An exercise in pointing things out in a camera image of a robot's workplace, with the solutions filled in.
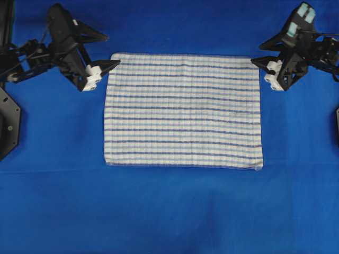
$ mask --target striped towel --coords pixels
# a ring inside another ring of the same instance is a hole
[[[249,58],[116,53],[105,102],[109,165],[263,166]]]

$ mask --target dish towel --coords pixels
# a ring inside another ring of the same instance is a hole
[[[109,165],[259,170],[258,68],[250,58],[116,53],[104,113]]]

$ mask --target blue stripe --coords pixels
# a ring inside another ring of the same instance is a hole
[[[193,72],[193,70],[186,70],[184,68],[177,68],[177,69],[173,69],[173,68],[157,68],[157,69],[148,69],[148,68],[124,68],[121,67],[120,65],[116,68],[115,73],[120,72],[120,71],[128,71],[128,72],[138,72],[138,71],[150,71],[153,73],[157,73],[160,71],[169,71],[169,72]],[[257,71],[256,73],[251,73],[251,72],[245,72],[245,71],[241,71],[241,72],[228,72],[228,71],[211,71],[211,70],[195,70],[195,72],[198,73],[207,73],[207,74],[224,74],[224,75],[237,75],[237,76],[257,76]]]
[[[256,122],[248,123],[248,122],[209,119],[209,118],[163,118],[163,117],[109,117],[109,118],[114,119],[114,120],[209,121],[209,122],[220,122],[220,123],[260,125],[260,123],[256,123]]]
[[[225,102],[254,102],[259,103],[260,101],[250,99],[226,99],[226,98],[213,98],[213,97],[194,97],[194,96],[148,96],[148,95],[113,95],[107,94],[107,97],[116,98],[149,98],[149,99],[210,99],[213,101],[225,101]]]
[[[252,67],[224,67],[216,65],[187,65],[185,63],[181,65],[169,65],[165,63],[126,63],[122,62],[120,65],[126,66],[163,66],[163,67],[193,67],[193,68],[218,68],[218,69],[230,69],[230,70],[258,70],[258,68]]]
[[[226,143],[226,142],[211,142],[211,141],[174,141],[174,140],[110,140],[105,141],[105,143],[175,143],[175,144],[222,144],[225,146],[234,146],[234,147],[249,147],[249,148],[258,148],[261,147],[261,144],[236,144],[236,143]]]
[[[215,87],[215,86],[114,85],[114,84],[109,84],[109,86],[112,86],[112,87],[187,88],[187,89],[196,88],[196,89],[214,89],[214,90],[237,91],[237,92],[260,92],[259,89],[227,88],[227,87]]]
[[[247,59],[248,62],[250,62],[250,58],[247,56],[225,56],[225,55],[203,55],[203,54],[182,54],[182,53],[142,53],[142,52],[125,52],[125,51],[120,51],[117,53],[114,53],[114,55],[125,55],[125,56],[148,56],[148,57],[201,57],[201,58],[207,58],[207,57],[214,57],[214,58],[224,58],[224,59]]]
[[[111,117],[104,117],[105,120],[109,120]],[[226,129],[236,129],[236,130],[249,130],[249,131],[260,131],[260,126],[252,126],[252,127],[243,127],[243,126],[229,126],[229,125],[206,125],[206,124],[182,124],[182,123],[125,123],[125,122],[114,122],[111,125],[114,126],[180,126],[180,127],[201,127],[205,128],[208,126],[208,128],[226,128]]]
[[[227,149],[227,148],[211,148],[211,147],[191,147],[192,144],[189,144],[189,149],[194,149],[194,150],[215,150],[215,151],[227,151],[227,152],[244,152],[244,153],[250,153],[250,154],[261,154],[261,150],[258,151],[244,151],[244,150],[236,150],[236,149]],[[166,150],[170,150],[170,149],[182,149],[184,147],[181,146],[179,147],[171,147],[171,146],[161,146],[161,147],[148,147],[148,146],[123,146],[123,147],[119,147],[117,145],[114,146],[107,146],[105,145],[105,149],[143,149],[143,150],[147,150],[147,149],[166,149]]]
[[[119,78],[117,76],[114,75],[110,75],[108,77],[109,80],[109,84],[112,84],[110,82],[148,82],[148,83],[182,83],[182,81],[180,80],[171,80],[171,79],[123,79],[123,78]],[[195,80],[195,81],[186,81],[187,83],[195,83],[195,84],[213,84],[213,85],[221,85],[221,86],[226,86],[226,85],[230,85],[230,86],[244,86],[244,87],[259,87],[258,82],[255,82],[253,84],[251,83],[241,83],[241,84],[236,84],[236,83],[231,83],[231,82],[217,82],[217,81],[204,81],[204,80]]]
[[[233,96],[233,97],[240,97],[240,98],[258,98],[258,95],[251,93],[251,94],[224,94],[224,93],[215,93],[215,92],[207,92],[207,91],[182,91],[182,90],[176,90],[176,91],[168,91],[168,90],[162,90],[161,87],[158,87],[157,93],[160,94],[205,94],[205,95],[219,95],[219,96]],[[154,94],[154,90],[131,90],[131,89],[108,89],[108,92],[114,92],[114,93],[148,93],[148,94]]]
[[[125,60],[127,61],[136,61],[136,60],[140,60],[142,62],[147,62],[147,61],[185,61],[185,62],[202,62],[204,64],[234,64],[234,65],[251,65],[253,66],[253,64],[251,63],[250,58],[248,57],[227,57],[227,56],[207,56],[207,55],[147,55],[148,58],[140,58],[138,57],[138,55],[140,54],[127,54],[127,53],[123,53],[120,54],[120,56],[114,56],[114,58],[112,57],[111,59],[120,59],[121,62],[124,62]],[[178,58],[155,58],[157,56],[169,56],[169,57],[182,57],[181,59]],[[201,57],[200,59],[197,58],[192,58],[192,59],[187,59],[184,57]],[[208,57],[218,57],[218,58],[223,58],[223,60],[218,61],[218,60],[210,60],[208,59]],[[236,59],[246,59],[247,61],[234,61]]]
[[[114,99],[107,99],[106,102],[108,103],[115,103],[116,101]],[[119,104],[163,104],[163,102],[157,102],[157,101],[119,101]],[[206,102],[206,101],[196,101],[196,102],[180,102],[181,105],[199,105],[199,106],[220,106],[220,107],[235,107],[235,108],[243,108],[243,109],[248,109],[250,108],[257,108],[258,110],[260,109],[260,105],[258,106],[245,106],[243,105],[235,105],[235,104],[229,104],[229,103],[213,103],[213,102]]]
[[[210,110],[231,113],[260,114],[260,111],[242,111],[242,110],[222,110],[220,108],[209,107],[140,107],[140,106],[106,106],[105,108],[125,108],[138,110]]]
[[[200,155],[200,156],[217,156],[232,157],[240,159],[256,160],[263,157],[249,157],[241,155],[229,155],[226,153],[204,153],[204,152],[105,152],[107,155]]]
[[[154,131],[154,132],[204,132],[204,133],[222,133],[222,134],[231,134],[231,135],[241,135],[241,136],[261,136],[259,133],[242,133],[242,132],[231,132],[231,131],[211,131],[211,130],[176,130],[176,129],[105,129],[105,131]]]
[[[216,113],[202,113],[199,112],[198,114],[195,113],[182,113],[182,112],[136,112],[136,111],[105,111],[105,114],[115,114],[115,115],[174,115],[174,116],[191,116],[191,115],[198,115],[198,116],[207,116],[207,117],[227,117],[229,119],[246,119],[246,120],[260,120],[260,115],[251,115],[248,116],[239,116],[239,115],[230,115],[234,113],[224,113],[224,114],[216,114]]]
[[[247,170],[254,169],[260,170],[262,166],[256,166],[255,164],[243,164],[244,167],[235,167],[235,166],[226,166],[226,165],[203,165],[203,164],[159,164],[159,163],[151,163],[151,164],[132,164],[129,163],[115,163],[115,162],[106,162],[108,166],[116,166],[116,167],[197,167],[197,168],[227,168],[227,169],[236,169],[236,170]]]
[[[209,136],[209,135],[156,135],[156,134],[105,134],[105,138],[178,138],[178,139],[217,139],[217,140],[225,140],[225,141],[244,141],[244,142],[254,142],[253,137],[248,136],[248,139],[242,138],[234,138],[234,137],[220,137],[220,136]]]
[[[123,74],[123,73],[116,73],[116,72],[113,72],[112,75],[124,76],[124,77],[186,77],[186,78],[214,78],[214,79],[228,79],[228,80],[259,81],[258,78],[230,78],[230,77],[218,77],[218,76],[194,76],[194,75]]]
[[[121,161],[121,160],[126,160],[129,161],[128,163],[132,163],[131,161],[133,160],[145,160],[145,161],[159,161],[159,160],[169,160],[169,161],[190,161],[192,162],[191,159],[184,159],[184,158],[166,158],[166,159],[158,159],[158,158],[114,158],[112,159],[112,161]],[[253,166],[253,164],[249,164],[247,161],[236,161],[236,160],[210,160],[210,159],[196,159],[194,161],[205,161],[205,162],[226,162],[226,163],[232,163],[232,164],[236,164],[236,165],[242,165],[242,166]]]

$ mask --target blue tablecloth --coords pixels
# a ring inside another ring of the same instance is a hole
[[[60,1],[108,34],[114,52],[260,57],[299,1]],[[310,0],[316,29],[339,32],[338,1]],[[13,42],[41,38],[51,1],[16,1]],[[310,68],[288,92],[261,72],[262,171],[110,167],[107,77],[79,93],[58,71],[7,91],[20,145],[0,162],[0,253],[338,253],[339,84]]]

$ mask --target towel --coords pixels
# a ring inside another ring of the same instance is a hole
[[[250,58],[115,53],[104,112],[109,165],[263,166]]]

